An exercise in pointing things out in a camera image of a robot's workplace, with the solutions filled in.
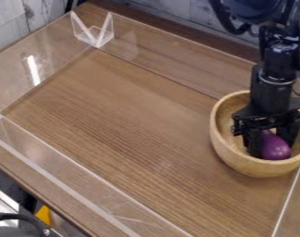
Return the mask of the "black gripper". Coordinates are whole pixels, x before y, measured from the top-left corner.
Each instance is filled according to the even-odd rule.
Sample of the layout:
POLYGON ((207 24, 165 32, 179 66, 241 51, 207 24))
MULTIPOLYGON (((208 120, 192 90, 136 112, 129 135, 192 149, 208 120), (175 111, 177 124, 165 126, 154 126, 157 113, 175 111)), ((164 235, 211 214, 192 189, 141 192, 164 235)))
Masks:
POLYGON ((252 69, 251 102, 233 113, 232 132, 243 135, 252 157, 261 158, 263 130, 276 129, 293 147, 300 132, 300 95, 292 96, 296 75, 273 78, 261 66, 252 69))

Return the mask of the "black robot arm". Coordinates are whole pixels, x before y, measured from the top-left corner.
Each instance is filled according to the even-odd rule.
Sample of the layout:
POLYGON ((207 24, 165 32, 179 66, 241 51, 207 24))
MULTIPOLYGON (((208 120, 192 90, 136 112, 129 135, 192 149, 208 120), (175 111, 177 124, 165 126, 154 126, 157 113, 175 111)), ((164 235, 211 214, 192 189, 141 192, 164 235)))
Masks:
POLYGON ((260 62, 252 69, 251 102, 233 113, 232 133, 251 156, 292 157, 300 133, 300 0, 209 0, 227 31, 259 27, 260 62))

